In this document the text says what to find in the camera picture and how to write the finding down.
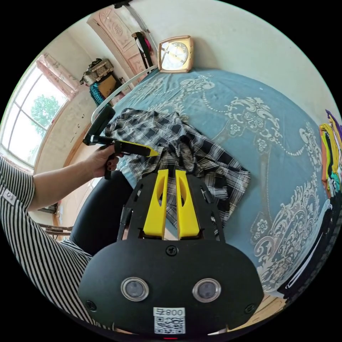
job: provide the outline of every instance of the tree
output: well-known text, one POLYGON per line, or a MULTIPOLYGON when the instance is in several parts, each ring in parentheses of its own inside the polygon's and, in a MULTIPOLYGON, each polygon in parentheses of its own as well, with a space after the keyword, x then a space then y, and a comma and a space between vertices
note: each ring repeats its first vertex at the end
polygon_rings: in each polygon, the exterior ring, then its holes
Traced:
MULTIPOLYGON (((54 96, 45 97, 44 95, 40 95, 34 100, 34 105, 31 108, 31 117, 42 126, 48 127, 59 108, 60 105, 54 96)), ((37 133, 43 138, 45 130, 35 124, 34 127, 37 133)))
POLYGON ((38 152, 39 147, 40 147, 40 145, 37 145, 35 148, 30 150, 28 158, 27 158, 27 162, 30 165, 34 165, 35 164, 36 157, 37 157, 37 152, 38 152))

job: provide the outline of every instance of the pink curtain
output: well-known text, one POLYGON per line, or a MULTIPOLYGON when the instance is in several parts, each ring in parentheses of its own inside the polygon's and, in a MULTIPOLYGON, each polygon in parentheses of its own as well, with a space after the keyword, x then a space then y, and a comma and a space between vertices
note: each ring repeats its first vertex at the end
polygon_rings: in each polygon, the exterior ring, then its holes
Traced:
POLYGON ((77 95, 79 82, 48 53, 44 53, 38 58, 37 67, 69 101, 77 95))

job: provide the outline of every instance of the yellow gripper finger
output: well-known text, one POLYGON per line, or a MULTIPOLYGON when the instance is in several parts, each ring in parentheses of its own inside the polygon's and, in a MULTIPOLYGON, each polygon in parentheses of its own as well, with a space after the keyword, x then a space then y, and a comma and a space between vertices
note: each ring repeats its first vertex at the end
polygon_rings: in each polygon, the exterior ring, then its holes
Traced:
POLYGON ((164 239, 165 220, 166 220, 166 195, 169 170, 159 170, 154 186, 149 211, 147 213, 144 233, 151 237, 164 239))
POLYGON ((178 239, 197 236, 200 228, 185 171, 176 170, 176 197, 178 239))

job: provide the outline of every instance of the gold clock frame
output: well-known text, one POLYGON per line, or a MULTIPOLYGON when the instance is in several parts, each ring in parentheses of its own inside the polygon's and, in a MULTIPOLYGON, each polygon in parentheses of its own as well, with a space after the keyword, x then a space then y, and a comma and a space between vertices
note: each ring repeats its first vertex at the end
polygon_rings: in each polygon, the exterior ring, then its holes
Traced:
POLYGON ((168 39, 164 39, 162 40, 159 45, 158 45, 158 69, 160 72, 164 72, 164 73, 187 73, 189 72, 193 67, 193 39, 191 36, 177 36, 177 37, 171 37, 168 39), (177 41, 182 41, 182 40, 187 40, 186 44, 184 42, 182 42, 183 44, 186 45, 186 47, 188 48, 188 59, 187 59, 187 67, 185 69, 179 69, 179 70, 165 70, 162 68, 162 61, 161 61, 161 46, 164 43, 173 43, 173 42, 177 42, 177 41))

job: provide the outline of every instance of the screw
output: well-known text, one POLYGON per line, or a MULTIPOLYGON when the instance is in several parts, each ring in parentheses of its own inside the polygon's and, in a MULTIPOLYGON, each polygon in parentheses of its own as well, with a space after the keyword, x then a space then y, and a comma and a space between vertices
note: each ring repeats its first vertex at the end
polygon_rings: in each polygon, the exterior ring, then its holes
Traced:
POLYGON ((86 301, 86 306, 88 307, 90 311, 96 311, 97 309, 95 303, 93 303, 91 300, 86 301))
POLYGON ((246 309, 245 309, 245 313, 250 314, 253 311, 255 311, 256 306, 254 304, 249 304, 247 305, 246 309))
POLYGON ((178 253, 178 249, 175 246, 169 246, 166 248, 166 254, 173 257, 178 253))

